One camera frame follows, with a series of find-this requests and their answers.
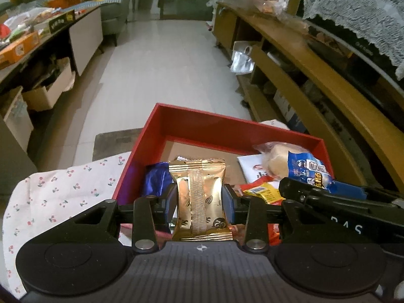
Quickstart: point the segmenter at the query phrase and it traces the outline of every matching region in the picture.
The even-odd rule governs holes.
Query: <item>orange box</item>
[[[19,61],[39,44],[38,32],[33,32],[19,38],[0,51],[0,69],[6,68]]]

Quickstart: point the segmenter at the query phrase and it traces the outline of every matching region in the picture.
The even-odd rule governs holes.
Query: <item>cabinet door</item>
[[[213,34],[228,49],[233,49],[238,17],[228,8],[219,6],[216,11]]]

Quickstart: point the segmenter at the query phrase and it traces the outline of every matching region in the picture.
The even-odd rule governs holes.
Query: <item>yellow snack package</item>
[[[273,204],[279,200],[284,200],[284,198],[280,195],[279,190],[268,182],[264,182],[263,184],[254,188],[244,190],[243,193],[246,195],[260,197],[264,199],[267,204]]]

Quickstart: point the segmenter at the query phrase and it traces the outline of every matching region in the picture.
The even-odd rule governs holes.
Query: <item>red box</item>
[[[140,196],[145,166],[161,161],[167,141],[237,155],[257,154],[253,149],[256,144],[269,141],[289,142],[311,151],[334,177],[322,139],[238,118],[156,104],[116,186],[113,198],[120,205],[130,204]]]

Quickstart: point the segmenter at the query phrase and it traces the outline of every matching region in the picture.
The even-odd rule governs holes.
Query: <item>white lace cloth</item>
[[[304,0],[304,18],[316,15],[373,43],[404,78],[404,0]]]
[[[35,173],[15,187],[3,217],[3,251],[9,291],[17,298],[26,291],[15,267],[21,246],[35,236],[111,198],[130,152],[73,166]],[[119,241],[131,245],[121,228]]]

